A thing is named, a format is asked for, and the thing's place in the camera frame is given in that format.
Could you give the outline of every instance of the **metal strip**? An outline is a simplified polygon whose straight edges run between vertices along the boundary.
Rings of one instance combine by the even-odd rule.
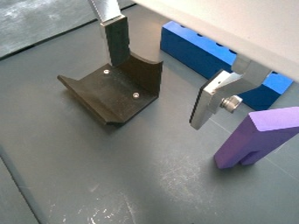
[[[117,0],[87,0],[87,3],[101,23],[121,15]]]

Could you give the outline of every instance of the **blue block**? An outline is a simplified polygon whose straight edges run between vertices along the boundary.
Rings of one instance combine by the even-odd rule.
[[[172,55],[186,67],[209,79],[220,70],[230,71],[236,54],[214,41],[202,37],[174,22],[162,26],[161,50]],[[253,110],[265,110],[292,84],[280,73],[270,73],[260,87],[240,94],[242,102]]]

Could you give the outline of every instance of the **dark gray surface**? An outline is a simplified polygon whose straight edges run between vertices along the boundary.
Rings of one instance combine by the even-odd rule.
[[[121,8],[133,4],[117,1]],[[0,59],[94,18],[87,0],[1,0]]]
[[[41,223],[297,223],[297,136],[249,167],[212,155],[250,111],[188,124],[204,79],[158,51],[166,19],[125,11],[130,50],[162,59],[160,98],[119,129],[98,124],[55,80],[105,64],[90,24],[0,62],[0,145]],[[274,107],[297,106],[293,84]]]
[[[14,181],[0,158],[0,223],[37,224],[30,208],[14,185]]]

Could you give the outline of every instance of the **screw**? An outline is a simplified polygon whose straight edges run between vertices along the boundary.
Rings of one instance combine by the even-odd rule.
[[[138,98],[138,93],[133,93],[133,98],[134,98],[134,99]]]

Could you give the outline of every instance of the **purple foam block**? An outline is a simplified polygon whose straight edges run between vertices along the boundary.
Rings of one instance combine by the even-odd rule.
[[[213,158],[220,169],[252,165],[299,133],[299,107],[248,113]]]

